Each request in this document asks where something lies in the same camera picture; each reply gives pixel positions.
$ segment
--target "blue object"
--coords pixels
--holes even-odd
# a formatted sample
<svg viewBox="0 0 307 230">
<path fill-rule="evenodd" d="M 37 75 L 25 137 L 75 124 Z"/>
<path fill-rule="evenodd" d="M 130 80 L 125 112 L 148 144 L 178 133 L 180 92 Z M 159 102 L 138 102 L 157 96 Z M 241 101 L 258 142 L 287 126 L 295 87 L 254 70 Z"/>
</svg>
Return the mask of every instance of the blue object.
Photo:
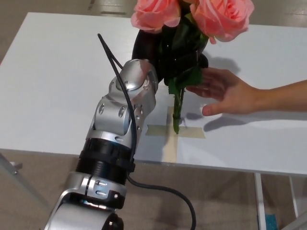
<svg viewBox="0 0 307 230">
<path fill-rule="evenodd" d="M 267 226 L 267 230 L 278 230 L 277 220 L 274 214 L 271 214 L 271 215 L 265 214 L 265 223 Z"/>
</svg>

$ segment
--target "human hand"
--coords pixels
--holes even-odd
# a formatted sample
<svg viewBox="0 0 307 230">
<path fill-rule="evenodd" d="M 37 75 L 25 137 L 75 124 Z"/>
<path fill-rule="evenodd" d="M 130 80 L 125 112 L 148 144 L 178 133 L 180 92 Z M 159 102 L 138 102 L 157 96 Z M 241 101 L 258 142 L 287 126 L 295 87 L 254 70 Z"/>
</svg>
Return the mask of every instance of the human hand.
<svg viewBox="0 0 307 230">
<path fill-rule="evenodd" d="M 205 68 L 202 75 L 202 84 L 186 89 L 198 96 L 218 101 L 203 107 L 204 116 L 256 112 L 259 89 L 248 85 L 228 70 Z"/>
</svg>

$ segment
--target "floor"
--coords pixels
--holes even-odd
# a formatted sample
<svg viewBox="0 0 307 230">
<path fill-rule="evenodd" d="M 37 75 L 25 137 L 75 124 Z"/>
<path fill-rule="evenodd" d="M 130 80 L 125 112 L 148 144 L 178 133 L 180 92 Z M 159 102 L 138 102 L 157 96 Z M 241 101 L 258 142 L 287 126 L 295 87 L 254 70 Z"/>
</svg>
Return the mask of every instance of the floor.
<svg viewBox="0 0 307 230">
<path fill-rule="evenodd" d="M 307 27 L 307 0 L 254 0 L 251 24 Z M 0 62 L 28 12 L 51 12 L 130 17 L 136 0 L 0 0 Z M 77 159 L 3 152 L 24 164 L 22 175 L 54 204 Z M 137 164 L 135 180 L 170 186 L 194 204 L 198 230 L 257 230 L 254 177 L 250 173 Z M 279 228 L 295 219 L 289 180 L 263 176 L 266 213 L 275 214 Z M 48 218 L 26 194 L 3 174 L 0 176 L 1 230 L 43 229 Z M 187 230 L 190 213 L 181 200 L 164 192 L 147 191 L 127 184 L 125 206 L 118 214 L 126 230 Z"/>
</svg>

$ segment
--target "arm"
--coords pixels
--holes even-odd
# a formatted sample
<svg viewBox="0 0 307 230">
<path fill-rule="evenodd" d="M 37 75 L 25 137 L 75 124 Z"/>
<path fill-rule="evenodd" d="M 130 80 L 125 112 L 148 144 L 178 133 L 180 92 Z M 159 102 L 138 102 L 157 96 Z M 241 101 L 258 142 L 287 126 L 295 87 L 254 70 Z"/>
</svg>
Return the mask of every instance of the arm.
<svg viewBox="0 0 307 230">
<path fill-rule="evenodd" d="M 259 111 L 307 112 L 307 80 L 258 91 Z"/>
</svg>

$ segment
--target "finger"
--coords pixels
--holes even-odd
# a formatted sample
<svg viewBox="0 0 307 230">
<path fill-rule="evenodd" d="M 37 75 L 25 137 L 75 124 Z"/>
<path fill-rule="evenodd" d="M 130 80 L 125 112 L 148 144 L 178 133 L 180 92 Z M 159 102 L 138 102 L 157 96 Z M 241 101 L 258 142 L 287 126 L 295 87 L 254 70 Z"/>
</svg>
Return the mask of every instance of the finger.
<svg viewBox="0 0 307 230">
<path fill-rule="evenodd" d="M 213 98 L 218 101 L 222 101 L 224 98 L 224 93 L 221 91 L 216 91 L 212 89 L 204 89 L 204 88 L 198 88 L 196 86 L 190 86 L 187 87 L 187 90 L 195 93 L 196 95 L 204 98 Z"/>
<path fill-rule="evenodd" d="M 227 69 L 216 69 L 210 67 L 202 69 L 202 75 L 204 78 L 219 79 L 227 84 L 234 83 L 238 79 L 236 75 Z"/>
<path fill-rule="evenodd" d="M 215 80 L 215 79 L 204 79 L 204 81 L 201 84 L 202 86 L 204 86 L 204 88 L 208 88 L 208 89 L 215 89 L 215 90 L 219 90 L 222 92 L 225 92 L 227 86 L 225 86 L 225 84 L 220 81 L 220 80 Z"/>
<path fill-rule="evenodd" d="M 204 116 L 213 116 L 222 113 L 227 113 L 227 107 L 223 102 L 209 104 L 202 109 L 202 114 Z"/>
<path fill-rule="evenodd" d="M 200 97 L 209 97 L 210 96 L 210 92 L 208 89 L 204 89 L 203 87 L 199 88 L 197 86 L 189 86 L 186 88 L 187 91 L 190 91 Z"/>
</svg>

